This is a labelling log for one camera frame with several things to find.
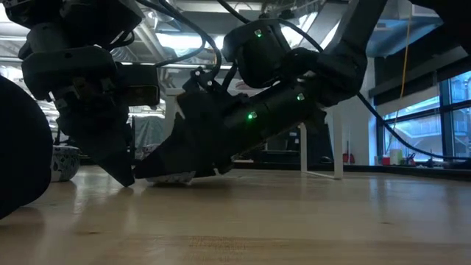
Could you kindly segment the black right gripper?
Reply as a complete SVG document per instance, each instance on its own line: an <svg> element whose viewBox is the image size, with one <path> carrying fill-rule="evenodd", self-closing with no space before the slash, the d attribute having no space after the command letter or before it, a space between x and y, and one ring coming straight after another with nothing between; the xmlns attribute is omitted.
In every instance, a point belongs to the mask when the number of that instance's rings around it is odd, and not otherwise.
<svg viewBox="0 0 471 265"><path fill-rule="evenodd" d="M137 179L181 176L212 177L233 168L234 151L228 148L229 125L237 109L250 106L255 94L232 94L202 69L191 72L178 96L182 113L176 113L168 138L134 168Z"/></svg>

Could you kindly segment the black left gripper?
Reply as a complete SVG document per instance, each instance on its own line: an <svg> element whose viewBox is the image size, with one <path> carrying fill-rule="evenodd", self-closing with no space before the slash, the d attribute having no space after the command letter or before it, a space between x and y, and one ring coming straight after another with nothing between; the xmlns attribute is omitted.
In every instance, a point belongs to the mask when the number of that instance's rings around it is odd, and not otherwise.
<svg viewBox="0 0 471 265"><path fill-rule="evenodd" d="M132 185L124 67L99 47L33 52L23 78L39 101L52 102L60 129L122 186Z"/></svg>

